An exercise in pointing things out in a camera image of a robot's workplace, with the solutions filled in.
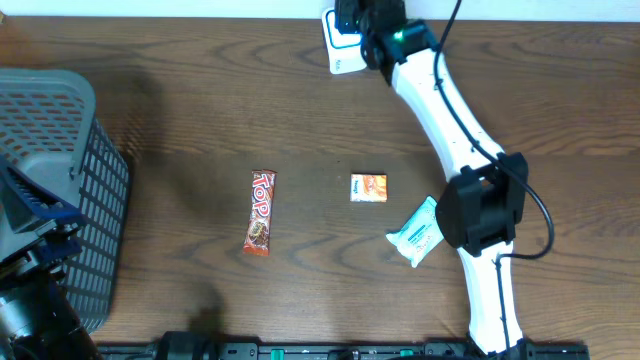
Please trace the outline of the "red Top chocolate bar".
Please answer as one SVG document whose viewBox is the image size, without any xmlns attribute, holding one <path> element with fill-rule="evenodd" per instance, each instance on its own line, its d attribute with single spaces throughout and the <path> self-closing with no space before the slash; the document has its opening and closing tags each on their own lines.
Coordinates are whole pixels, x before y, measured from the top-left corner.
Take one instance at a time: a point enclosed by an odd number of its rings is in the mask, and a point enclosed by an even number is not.
<svg viewBox="0 0 640 360">
<path fill-rule="evenodd" d="M 251 213 L 243 244 L 245 254 L 268 256 L 270 253 L 276 175 L 266 169 L 252 172 Z"/>
</svg>

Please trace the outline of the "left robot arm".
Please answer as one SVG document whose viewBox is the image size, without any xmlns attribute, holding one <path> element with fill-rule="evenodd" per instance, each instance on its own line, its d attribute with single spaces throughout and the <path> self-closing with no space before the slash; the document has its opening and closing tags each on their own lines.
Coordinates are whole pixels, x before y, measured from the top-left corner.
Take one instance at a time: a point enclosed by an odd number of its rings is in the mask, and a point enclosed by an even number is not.
<svg viewBox="0 0 640 360">
<path fill-rule="evenodd" d="M 81 210 L 1 159 L 1 357 L 99 359 L 58 284 L 82 252 Z"/>
</svg>

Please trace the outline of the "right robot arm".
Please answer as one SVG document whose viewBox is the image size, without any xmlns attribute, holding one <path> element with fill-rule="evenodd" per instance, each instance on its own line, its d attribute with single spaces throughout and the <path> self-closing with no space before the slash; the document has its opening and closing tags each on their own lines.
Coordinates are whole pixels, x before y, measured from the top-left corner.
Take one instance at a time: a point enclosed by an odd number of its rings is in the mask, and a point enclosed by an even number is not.
<svg viewBox="0 0 640 360">
<path fill-rule="evenodd" d="M 511 279 L 516 227 L 528 191 L 528 164 L 482 128 L 449 74 L 445 36 L 411 20 L 402 1 L 337 1 L 324 11 L 334 75 L 369 68 L 414 113 L 447 182 L 393 239 L 419 258 L 445 240 L 462 262 L 476 354 L 510 357 L 524 340 Z"/>
</svg>

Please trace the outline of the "orange snack packet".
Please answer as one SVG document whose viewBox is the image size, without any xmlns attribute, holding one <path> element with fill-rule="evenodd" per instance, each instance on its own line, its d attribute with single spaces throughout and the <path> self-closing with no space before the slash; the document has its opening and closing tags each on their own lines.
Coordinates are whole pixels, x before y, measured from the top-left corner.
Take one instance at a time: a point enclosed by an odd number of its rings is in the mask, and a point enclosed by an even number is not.
<svg viewBox="0 0 640 360">
<path fill-rule="evenodd" d="M 350 182 L 351 202 L 384 203 L 388 199 L 387 176 L 352 174 Z"/>
</svg>

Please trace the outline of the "white barcode scanner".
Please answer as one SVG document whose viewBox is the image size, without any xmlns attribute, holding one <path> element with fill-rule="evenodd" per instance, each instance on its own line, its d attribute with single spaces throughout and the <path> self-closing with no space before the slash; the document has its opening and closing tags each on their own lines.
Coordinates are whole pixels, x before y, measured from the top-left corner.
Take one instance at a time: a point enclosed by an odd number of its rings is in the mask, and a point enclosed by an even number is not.
<svg viewBox="0 0 640 360">
<path fill-rule="evenodd" d="M 333 75 L 358 72 L 367 65 L 361 55 L 360 34 L 341 34 L 336 27 L 336 12 L 327 8 L 321 16 L 324 39 L 329 59 L 329 70 Z"/>
</svg>

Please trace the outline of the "white wet wipes pack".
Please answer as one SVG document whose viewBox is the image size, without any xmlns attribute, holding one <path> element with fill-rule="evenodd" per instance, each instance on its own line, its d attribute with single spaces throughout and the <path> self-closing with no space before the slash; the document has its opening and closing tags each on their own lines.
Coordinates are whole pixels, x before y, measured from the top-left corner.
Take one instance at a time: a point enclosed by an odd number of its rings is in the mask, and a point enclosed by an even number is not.
<svg viewBox="0 0 640 360">
<path fill-rule="evenodd" d="M 427 196 L 400 230 L 386 234 L 386 239 L 412 268 L 417 268 L 427 254 L 444 240 L 436 220 L 436 205 L 436 200 Z"/>
</svg>

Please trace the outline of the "grey plastic basket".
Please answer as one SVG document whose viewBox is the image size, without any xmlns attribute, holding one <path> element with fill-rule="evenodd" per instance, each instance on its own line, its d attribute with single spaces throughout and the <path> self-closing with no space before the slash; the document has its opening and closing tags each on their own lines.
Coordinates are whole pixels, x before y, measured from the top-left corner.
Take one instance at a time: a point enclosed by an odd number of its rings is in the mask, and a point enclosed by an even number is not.
<svg viewBox="0 0 640 360">
<path fill-rule="evenodd" d="M 130 171 L 66 70 L 1 71 L 1 270 L 60 270 L 88 332 L 109 317 Z"/>
</svg>

